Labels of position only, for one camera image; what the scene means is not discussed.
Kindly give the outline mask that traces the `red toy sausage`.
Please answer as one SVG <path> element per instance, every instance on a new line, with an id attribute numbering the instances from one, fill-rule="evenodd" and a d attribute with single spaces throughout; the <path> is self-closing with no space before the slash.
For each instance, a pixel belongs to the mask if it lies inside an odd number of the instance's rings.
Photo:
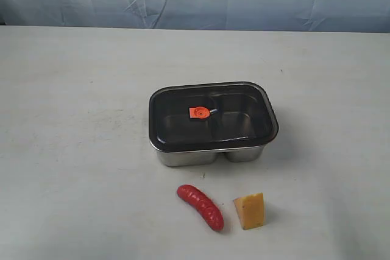
<path id="1" fill-rule="evenodd" d="M 224 229 L 224 218 L 214 202 L 198 188 L 184 184 L 177 188 L 179 198 L 191 205 L 214 231 Z"/>

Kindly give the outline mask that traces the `yellow toy cheese wedge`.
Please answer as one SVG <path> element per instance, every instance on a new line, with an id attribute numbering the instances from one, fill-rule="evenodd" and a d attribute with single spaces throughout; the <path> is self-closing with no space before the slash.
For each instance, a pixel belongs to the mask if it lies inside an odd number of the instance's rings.
<path id="1" fill-rule="evenodd" d="M 236 198 L 233 202 L 243 230 L 264 225 L 265 205 L 262 192 Z"/>

